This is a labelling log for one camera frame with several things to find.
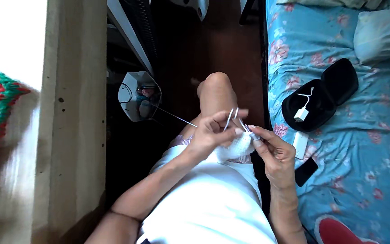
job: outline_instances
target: white yarn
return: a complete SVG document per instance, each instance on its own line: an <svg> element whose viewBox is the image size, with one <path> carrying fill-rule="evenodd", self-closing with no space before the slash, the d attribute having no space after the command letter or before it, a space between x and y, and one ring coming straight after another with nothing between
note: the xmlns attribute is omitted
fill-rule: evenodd
<svg viewBox="0 0 390 244"><path fill-rule="evenodd" d="M227 124L225 125L224 130L228 127L228 124L231 119L231 114L233 113L234 108L231 109L230 115L228 116ZM236 108L236 113L234 115L234 119L237 117L237 113L239 111L239 108ZM231 142L231 145L229 147L224 146L218 146L216 147L213 152L208 156L206 161L209 162L225 162L228 159L237 159L242 156L246 156L251 154L255 148L252 146L252 140L259 139L258 136L256 136L254 133L249 131L247 126L245 126L241 119L239 119L240 124L244 128L244 132L241 136L237 137Z"/></svg>

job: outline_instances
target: floral bedsheet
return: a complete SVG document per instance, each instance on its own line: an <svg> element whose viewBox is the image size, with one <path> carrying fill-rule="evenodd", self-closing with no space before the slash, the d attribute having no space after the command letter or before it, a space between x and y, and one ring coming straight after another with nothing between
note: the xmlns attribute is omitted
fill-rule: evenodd
<svg viewBox="0 0 390 244"><path fill-rule="evenodd" d="M309 133L305 158L318 170L297 187L302 223L313 231L317 217L331 214L357 236L390 243L390 59L360 65L353 50L358 10L267 0L269 38L268 103L274 132L292 143L295 130L281 104L302 84L319 79L340 58L348 58L359 90L322 127Z"/></svg>

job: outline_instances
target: lap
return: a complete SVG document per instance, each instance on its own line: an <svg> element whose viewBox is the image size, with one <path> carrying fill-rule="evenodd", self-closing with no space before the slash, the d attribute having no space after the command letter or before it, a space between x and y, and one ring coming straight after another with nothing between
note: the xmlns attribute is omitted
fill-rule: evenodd
<svg viewBox="0 0 390 244"><path fill-rule="evenodd" d="M207 76L205 81L199 84L197 94L201 113L191 121L194 125L198 125L200 119L204 116L237 108L236 93L233 91L230 79L225 73L216 72ZM180 135L183 135L183 138L189 138L193 135L195 129L192 125L186 125Z"/></svg>

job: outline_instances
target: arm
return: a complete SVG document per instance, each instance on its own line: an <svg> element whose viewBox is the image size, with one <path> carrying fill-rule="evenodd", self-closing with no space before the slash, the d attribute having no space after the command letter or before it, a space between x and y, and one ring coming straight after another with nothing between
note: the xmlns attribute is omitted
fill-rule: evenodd
<svg viewBox="0 0 390 244"><path fill-rule="evenodd" d="M279 244L306 244L305 232L297 213L296 190L270 190L270 214L273 231Z"/></svg>
<svg viewBox="0 0 390 244"><path fill-rule="evenodd" d="M254 147L263 158L265 173L270 181L269 220L279 244L306 244L305 232L297 212L295 188L295 149L272 131L250 126L266 142L254 141Z"/></svg>
<svg viewBox="0 0 390 244"><path fill-rule="evenodd" d="M86 243L134 243L140 222L147 217L159 199L198 163L184 151L124 192Z"/></svg>
<svg viewBox="0 0 390 244"><path fill-rule="evenodd" d="M221 143L232 141L243 133L241 129L223 131L229 112L222 111L200 120L194 137L186 149L158 171L147 176L124 192L112 205L85 242L87 244L135 243L140 223L181 178L206 159ZM247 110L239 110L238 117L247 116Z"/></svg>

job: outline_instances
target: green stripe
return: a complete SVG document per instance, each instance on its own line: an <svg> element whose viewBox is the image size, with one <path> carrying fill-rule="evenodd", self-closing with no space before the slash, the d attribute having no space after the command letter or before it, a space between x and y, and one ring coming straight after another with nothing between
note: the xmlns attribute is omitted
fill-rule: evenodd
<svg viewBox="0 0 390 244"><path fill-rule="evenodd" d="M22 91L18 90L20 86L15 85L15 82L18 81L12 80L3 73L0 73L0 84L5 89L5 91L1 92L1 94L4 95L4 98L0 100L0 126L7 120L8 116L10 115L9 103L12 102L18 95L23 94Z"/></svg>

